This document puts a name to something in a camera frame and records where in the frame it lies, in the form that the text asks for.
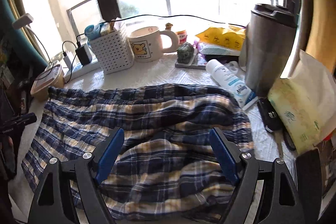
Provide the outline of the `blue plaid pants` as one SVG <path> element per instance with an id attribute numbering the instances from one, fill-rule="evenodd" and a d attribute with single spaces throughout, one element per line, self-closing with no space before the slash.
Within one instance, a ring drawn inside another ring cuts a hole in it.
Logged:
<path id="1" fill-rule="evenodd" d="M 42 120 L 22 160 L 32 190 L 52 157 L 74 160 L 120 127 L 125 141 L 101 191 L 114 219 L 180 216 L 216 222 L 234 191 L 209 142 L 219 128 L 253 152 L 251 124 L 227 91 L 163 84 L 136 89 L 49 89 Z"/>

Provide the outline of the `black car key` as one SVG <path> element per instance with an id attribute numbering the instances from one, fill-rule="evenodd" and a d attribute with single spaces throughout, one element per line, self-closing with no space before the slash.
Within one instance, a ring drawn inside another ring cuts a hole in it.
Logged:
<path id="1" fill-rule="evenodd" d="M 282 129 L 282 121 L 267 98 L 260 98 L 257 106 L 267 132 L 273 133 Z"/>

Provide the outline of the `white lotion tube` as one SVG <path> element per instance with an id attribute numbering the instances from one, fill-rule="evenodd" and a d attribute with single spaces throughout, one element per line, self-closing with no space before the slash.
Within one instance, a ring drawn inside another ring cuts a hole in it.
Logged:
<path id="1" fill-rule="evenodd" d="M 212 59 L 206 64 L 206 71 L 222 88 L 233 94 L 243 110 L 247 110 L 258 100 L 257 95 L 239 77 L 240 68 L 236 61 L 222 64 Z"/>

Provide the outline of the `brown lidded food container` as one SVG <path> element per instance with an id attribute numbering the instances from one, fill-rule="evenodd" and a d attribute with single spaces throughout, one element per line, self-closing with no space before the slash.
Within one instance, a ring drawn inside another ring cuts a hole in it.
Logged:
<path id="1" fill-rule="evenodd" d="M 47 69 L 35 79 L 30 94 L 33 98 L 42 102 L 49 98 L 49 87 L 64 87 L 64 72 L 61 64 L 56 64 Z"/>

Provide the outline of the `green tissue pack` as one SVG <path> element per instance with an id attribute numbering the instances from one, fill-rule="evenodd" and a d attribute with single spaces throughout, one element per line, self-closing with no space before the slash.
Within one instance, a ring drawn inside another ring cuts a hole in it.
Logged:
<path id="1" fill-rule="evenodd" d="M 319 143 L 320 120 L 306 90 L 291 79 L 277 79 L 268 100 L 287 129 L 299 155 Z"/>

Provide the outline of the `white power strip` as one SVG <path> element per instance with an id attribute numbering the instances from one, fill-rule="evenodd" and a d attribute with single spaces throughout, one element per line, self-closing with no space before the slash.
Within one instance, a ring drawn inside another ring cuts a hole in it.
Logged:
<path id="1" fill-rule="evenodd" d="M 74 80 L 78 77 L 81 77 L 87 73 L 90 73 L 92 71 L 95 71 L 96 69 L 100 69 L 100 64 L 97 59 L 93 59 L 90 64 L 82 66 L 81 63 L 77 63 L 73 69 L 72 72 L 68 71 L 65 76 L 64 80 L 65 82 L 69 80 Z"/>

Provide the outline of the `white charger adapter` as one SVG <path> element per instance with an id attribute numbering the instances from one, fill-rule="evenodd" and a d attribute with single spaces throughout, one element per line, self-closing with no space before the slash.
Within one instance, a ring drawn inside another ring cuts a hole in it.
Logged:
<path id="1" fill-rule="evenodd" d="M 63 52 L 63 61 L 65 62 L 67 68 L 72 70 L 72 61 L 74 60 L 74 56 L 72 52 Z"/>

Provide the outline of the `small green figurine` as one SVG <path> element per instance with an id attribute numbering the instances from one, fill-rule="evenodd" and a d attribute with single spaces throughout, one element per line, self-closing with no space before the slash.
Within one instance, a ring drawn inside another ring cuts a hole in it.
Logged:
<path id="1" fill-rule="evenodd" d="M 194 47 L 188 42 L 183 43 L 177 49 L 177 62 L 181 64 L 188 64 L 194 55 Z"/>

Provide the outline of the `black charger brick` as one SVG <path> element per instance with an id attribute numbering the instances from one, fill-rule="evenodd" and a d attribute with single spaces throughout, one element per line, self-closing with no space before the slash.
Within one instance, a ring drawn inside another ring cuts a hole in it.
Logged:
<path id="1" fill-rule="evenodd" d="M 77 42 L 77 48 L 75 52 L 82 66 L 85 66 L 91 63 L 92 55 L 89 51 L 89 47 L 87 44 L 81 45 L 80 42 Z"/>

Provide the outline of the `white perforated plastic basket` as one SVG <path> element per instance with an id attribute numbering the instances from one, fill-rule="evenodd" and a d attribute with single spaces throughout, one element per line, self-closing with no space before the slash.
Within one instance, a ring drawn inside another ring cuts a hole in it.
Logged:
<path id="1" fill-rule="evenodd" d="M 89 43 L 105 75 L 123 71 L 134 64 L 134 53 L 124 26 Z"/>

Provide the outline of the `white desk lamp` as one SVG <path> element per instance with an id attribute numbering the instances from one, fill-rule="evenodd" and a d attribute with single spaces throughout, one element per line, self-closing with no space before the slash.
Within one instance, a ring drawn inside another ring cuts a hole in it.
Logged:
<path id="1" fill-rule="evenodd" d="M 34 39 L 39 43 L 39 45 L 42 48 L 41 52 L 44 53 L 45 56 L 47 57 L 48 65 L 47 65 L 46 69 L 49 69 L 52 66 L 53 62 L 51 61 L 51 58 L 50 58 L 49 53 L 47 52 L 45 46 L 43 45 L 41 40 L 38 38 L 37 34 L 30 27 L 30 24 L 33 22 L 33 20 L 34 20 L 33 17 L 29 13 L 26 13 L 26 14 L 20 16 L 12 24 L 12 26 L 15 30 L 25 29 L 25 30 L 27 30 L 27 32 L 29 32 L 31 34 L 32 37 L 34 37 Z"/>

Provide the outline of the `yellow snack bag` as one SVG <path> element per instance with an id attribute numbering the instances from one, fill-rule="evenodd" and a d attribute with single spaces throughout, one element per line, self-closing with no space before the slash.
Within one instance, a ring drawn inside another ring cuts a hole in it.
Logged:
<path id="1" fill-rule="evenodd" d="M 245 40 L 245 28 L 229 25 L 227 28 L 209 27 L 196 35 L 204 43 L 240 51 Z"/>

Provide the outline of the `white bear mug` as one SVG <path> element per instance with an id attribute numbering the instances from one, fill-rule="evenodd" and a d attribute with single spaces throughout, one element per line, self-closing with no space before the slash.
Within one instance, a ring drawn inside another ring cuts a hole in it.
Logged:
<path id="1" fill-rule="evenodd" d="M 161 36 L 165 35 L 171 40 L 171 46 L 164 48 Z M 177 34 L 170 30 L 161 31 L 156 26 L 140 28 L 128 35 L 128 40 L 138 63 L 149 63 L 160 59 L 164 53 L 176 52 L 179 47 Z"/>

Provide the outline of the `blue plastic bag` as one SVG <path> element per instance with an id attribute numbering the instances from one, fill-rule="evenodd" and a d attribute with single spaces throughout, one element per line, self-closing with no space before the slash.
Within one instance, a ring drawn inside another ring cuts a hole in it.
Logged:
<path id="1" fill-rule="evenodd" d="M 101 36 L 101 24 L 89 25 L 84 30 L 84 35 L 88 40 L 95 40 Z"/>

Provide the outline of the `steel travel tumbler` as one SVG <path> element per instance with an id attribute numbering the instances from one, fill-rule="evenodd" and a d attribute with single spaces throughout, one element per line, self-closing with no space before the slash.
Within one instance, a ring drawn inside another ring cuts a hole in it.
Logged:
<path id="1" fill-rule="evenodd" d="M 258 97 L 266 97 L 280 78 L 296 31 L 295 16 L 285 7 L 257 4 L 251 10 L 244 42 L 245 83 Z"/>

